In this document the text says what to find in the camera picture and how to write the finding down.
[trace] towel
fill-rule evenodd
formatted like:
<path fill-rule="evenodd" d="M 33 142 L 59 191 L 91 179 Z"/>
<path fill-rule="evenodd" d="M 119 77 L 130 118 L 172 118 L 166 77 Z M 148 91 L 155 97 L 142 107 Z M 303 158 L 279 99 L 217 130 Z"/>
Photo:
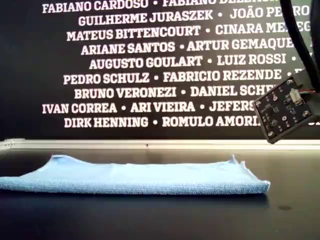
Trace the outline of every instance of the towel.
<path fill-rule="evenodd" d="M 41 168 L 22 176 L 0 177 L 0 190 L 121 195 L 264 194 L 259 180 L 235 156 L 215 163 L 95 164 L 53 155 Z"/>

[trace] circuit board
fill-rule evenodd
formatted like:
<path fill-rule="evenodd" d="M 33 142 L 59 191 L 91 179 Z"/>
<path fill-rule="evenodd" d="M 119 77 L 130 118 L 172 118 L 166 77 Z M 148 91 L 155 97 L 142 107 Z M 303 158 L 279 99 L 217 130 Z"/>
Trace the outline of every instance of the circuit board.
<path fill-rule="evenodd" d="M 288 79 L 257 99 L 254 108 L 263 132 L 272 144 L 313 114 L 293 79 Z"/>

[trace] table surface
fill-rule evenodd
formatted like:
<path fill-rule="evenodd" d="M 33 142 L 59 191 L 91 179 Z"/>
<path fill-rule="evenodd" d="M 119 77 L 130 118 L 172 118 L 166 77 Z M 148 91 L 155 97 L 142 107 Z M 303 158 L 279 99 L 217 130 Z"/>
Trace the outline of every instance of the table surface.
<path fill-rule="evenodd" d="M 32 240 L 319 240 L 320 151 L 4 150 L 0 176 L 66 154 L 92 163 L 211 163 L 235 154 L 267 195 L 123 196 L 0 192 L 0 236 Z"/>

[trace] black cable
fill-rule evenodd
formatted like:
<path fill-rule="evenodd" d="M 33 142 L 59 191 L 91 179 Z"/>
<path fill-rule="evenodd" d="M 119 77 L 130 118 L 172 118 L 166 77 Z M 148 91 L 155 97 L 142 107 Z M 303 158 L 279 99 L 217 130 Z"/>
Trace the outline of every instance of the black cable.
<path fill-rule="evenodd" d="M 295 49 L 301 58 L 305 70 L 307 71 L 311 84 L 316 92 L 320 92 L 320 77 L 317 67 L 312 60 L 303 37 L 298 29 L 291 0 L 280 0 L 282 15 L 288 33 L 292 39 Z"/>
<path fill-rule="evenodd" d="M 313 57 L 318 70 L 320 70 L 320 1 L 312 0 L 311 2 L 311 38 L 313 46 Z"/>

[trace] white connector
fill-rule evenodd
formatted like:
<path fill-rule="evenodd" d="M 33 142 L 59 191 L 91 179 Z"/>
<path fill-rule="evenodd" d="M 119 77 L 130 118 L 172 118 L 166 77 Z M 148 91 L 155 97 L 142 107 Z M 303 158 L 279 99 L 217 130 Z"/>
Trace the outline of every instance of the white connector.
<path fill-rule="evenodd" d="M 290 98 L 292 99 L 292 101 L 294 102 L 294 104 L 299 104 L 303 101 L 300 93 L 299 93 L 299 90 L 297 89 L 294 89 L 294 88 L 291 88 L 291 91 L 290 91 Z"/>

